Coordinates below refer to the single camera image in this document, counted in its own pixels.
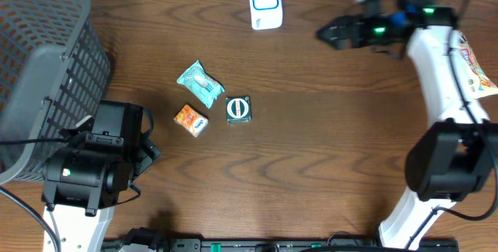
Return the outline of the large yellow wet wipes pack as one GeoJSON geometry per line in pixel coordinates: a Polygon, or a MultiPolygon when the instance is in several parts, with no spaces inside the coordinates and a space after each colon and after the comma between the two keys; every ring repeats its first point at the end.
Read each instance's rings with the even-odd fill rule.
{"type": "Polygon", "coordinates": [[[487,96],[495,96],[497,94],[497,85],[486,76],[476,59],[470,43],[461,31],[458,32],[458,45],[458,54],[464,62],[463,69],[467,75],[466,79],[472,91],[472,97],[480,99],[487,96]]]}

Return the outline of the teal wet wipes pack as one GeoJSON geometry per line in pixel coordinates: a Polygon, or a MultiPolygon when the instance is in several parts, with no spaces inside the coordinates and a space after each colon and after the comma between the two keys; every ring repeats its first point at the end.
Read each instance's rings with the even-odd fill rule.
{"type": "Polygon", "coordinates": [[[186,69],[177,79],[177,83],[185,86],[192,92],[208,109],[212,107],[224,87],[212,76],[205,72],[200,61],[196,61],[186,69]]]}

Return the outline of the orange tissue pack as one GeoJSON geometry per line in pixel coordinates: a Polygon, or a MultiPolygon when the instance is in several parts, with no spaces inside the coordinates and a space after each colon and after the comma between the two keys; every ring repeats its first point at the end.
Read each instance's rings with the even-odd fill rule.
{"type": "Polygon", "coordinates": [[[198,137],[209,124],[207,117],[201,115],[188,104],[185,104],[174,117],[176,124],[181,125],[192,136],[198,137]]]}

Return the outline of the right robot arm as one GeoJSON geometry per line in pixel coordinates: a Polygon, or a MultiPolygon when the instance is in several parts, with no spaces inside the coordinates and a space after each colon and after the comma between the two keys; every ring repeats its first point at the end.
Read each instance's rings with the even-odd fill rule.
{"type": "Polygon", "coordinates": [[[480,191],[497,172],[497,126],[474,97],[458,56],[462,10],[435,0],[397,0],[383,13],[381,0],[358,0],[362,12],[335,18],[317,32],[337,50],[371,47],[386,54],[403,45],[416,68],[428,128],[405,160],[406,189],[377,228],[384,251],[415,251],[436,220],[480,191]]]}

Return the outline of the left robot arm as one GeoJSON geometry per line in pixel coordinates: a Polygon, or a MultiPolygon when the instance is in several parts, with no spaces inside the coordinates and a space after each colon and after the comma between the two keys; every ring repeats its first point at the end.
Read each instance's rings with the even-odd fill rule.
{"type": "Polygon", "coordinates": [[[119,205],[119,194],[136,191],[135,180],[161,155],[152,143],[150,110],[132,103],[100,102],[96,115],[61,130],[67,145],[43,168],[45,251],[98,251],[119,205]]]}

